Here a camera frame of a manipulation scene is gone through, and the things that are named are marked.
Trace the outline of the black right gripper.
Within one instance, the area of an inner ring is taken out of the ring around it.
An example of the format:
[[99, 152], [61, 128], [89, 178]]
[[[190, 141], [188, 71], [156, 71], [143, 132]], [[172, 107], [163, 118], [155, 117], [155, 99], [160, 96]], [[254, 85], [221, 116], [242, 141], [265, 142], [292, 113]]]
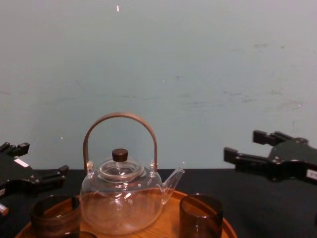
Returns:
[[269, 156], [239, 153], [225, 147], [224, 161], [234, 165], [239, 172], [268, 174], [271, 181], [296, 179], [317, 184], [317, 150], [309, 145], [307, 139], [293, 138], [280, 131], [267, 133], [254, 130], [253, 142], [273, 146]]

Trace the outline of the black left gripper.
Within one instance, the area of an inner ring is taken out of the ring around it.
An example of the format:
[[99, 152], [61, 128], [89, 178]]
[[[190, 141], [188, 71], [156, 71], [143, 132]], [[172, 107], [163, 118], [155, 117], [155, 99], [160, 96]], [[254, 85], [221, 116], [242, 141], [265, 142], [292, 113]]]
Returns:
[[38, 175], [28, 164], [15, 156], [24, 156], [29, 151], [29, 143], [17, 146], [5, 142], [0, 146], [0, 197], [15, 193], [30, 193], [37, 196], [39, 193], [63, 187], [69, 166]]

